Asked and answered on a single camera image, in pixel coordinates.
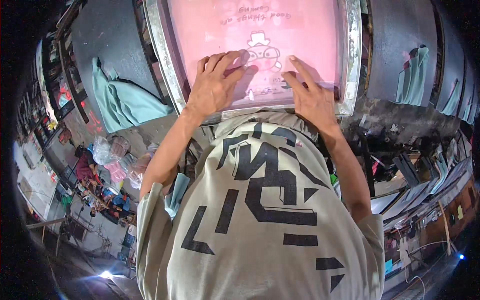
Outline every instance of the left hand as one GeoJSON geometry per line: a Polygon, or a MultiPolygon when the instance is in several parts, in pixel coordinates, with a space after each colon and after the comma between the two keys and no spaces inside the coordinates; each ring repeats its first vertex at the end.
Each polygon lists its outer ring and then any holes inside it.
{"type": "Polygon", "coordinates": [[[228,107],[233,101],[235,85],[247,68],[242,66],[227,77],[224,72],[240,55],[239,51],[231,51],[199,60],[197,77],[185,108],[203,120],[228,107]]]}

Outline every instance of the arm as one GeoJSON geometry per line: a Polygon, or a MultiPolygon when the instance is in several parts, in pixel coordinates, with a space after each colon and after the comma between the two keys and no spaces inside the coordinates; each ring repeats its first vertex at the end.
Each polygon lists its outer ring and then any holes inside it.
{"type": "Polygon", "coordinates": [[[305,88],[289,72],[282,74],[293,89],[295,112],[318,129],[335,163],[342,197],[358,223],[372,214],[370,192],[363,170],[336,122],[334,94],[318,86],[296,57],[290,56],[290,61],[308,86],[305,88]]]}
{"type": "Polygon", "coordinates": [[[178,160],[193,131],[205,117],[230,105],[235,85],[245,74],[245,68],[238,68],[227,77],[224,72],[238,57],[240,52],[232,51],[205,57],[198,62],[197,76],[188,103],[148,164],[140,188],[140,199],[150,192],[153,183],[166,186],[173,180],[178,160]]]}

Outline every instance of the cartoon character stencil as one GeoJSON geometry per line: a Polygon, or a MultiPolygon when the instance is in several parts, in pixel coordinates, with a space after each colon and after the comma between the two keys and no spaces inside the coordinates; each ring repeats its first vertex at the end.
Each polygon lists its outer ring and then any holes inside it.
{"type": "Polygon", "coordinates": [[[278,72],[282,64],[278,61],[280,50],[269,46],[270,39],[265,38],[265,32],[252,31],[250,40],[247,41],[249,48],[243,54],[243,63],[247,66],[257,66],[258,71],[278,72]]]}

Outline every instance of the hand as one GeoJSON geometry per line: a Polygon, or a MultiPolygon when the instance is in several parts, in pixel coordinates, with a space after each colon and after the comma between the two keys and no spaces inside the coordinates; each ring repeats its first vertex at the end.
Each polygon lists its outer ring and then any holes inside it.
{"type": "Polygon", "coordinates": [[[214,112],[228,107],[233,101],[235,85],[247,69],[242,66],[225,77],[225,70],[238,57],[239,51],[231,51],[199,60],[197,77],[185,108],[203,120],[214,112]]]}
{"type": "Polygon", "coordinates": [[[291,73],[282,73],[282,77],[293,89],[295,113],[315,125],[320,134],[330,133],[332,130],[338,129],[333,92],[317,85],[310,73],[295,56],[290,55],[289,58],[308,86],[305,88],[291,73]]]}

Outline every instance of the light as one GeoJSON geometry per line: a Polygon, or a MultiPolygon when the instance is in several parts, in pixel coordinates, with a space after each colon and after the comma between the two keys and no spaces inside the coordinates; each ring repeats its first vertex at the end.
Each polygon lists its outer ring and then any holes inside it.
{"type": "Polygon", "coordinates": [[[100,274],[100,275],[98,275],[98,276],[100,276],[100,277],[102,277],[102,278],[108,278],[108,279],[112,278],[112,274],[110,274],[109,271],[105,271],[105,272],[103,272],[102,274],[100,274]]]}

